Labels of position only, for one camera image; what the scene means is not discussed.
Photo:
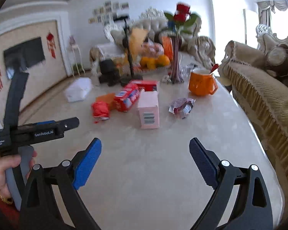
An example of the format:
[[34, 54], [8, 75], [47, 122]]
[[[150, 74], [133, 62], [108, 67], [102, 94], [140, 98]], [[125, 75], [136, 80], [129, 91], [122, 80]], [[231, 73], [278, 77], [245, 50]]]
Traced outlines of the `person's left hand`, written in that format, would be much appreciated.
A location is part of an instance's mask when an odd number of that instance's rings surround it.
[[6, 183], [5, 171], [10, 168], [16, 168], [20, 163], [21, 156], [19, 154], [0, 157], [0, 198], [3, 200], [8, 200], [12, 197]]

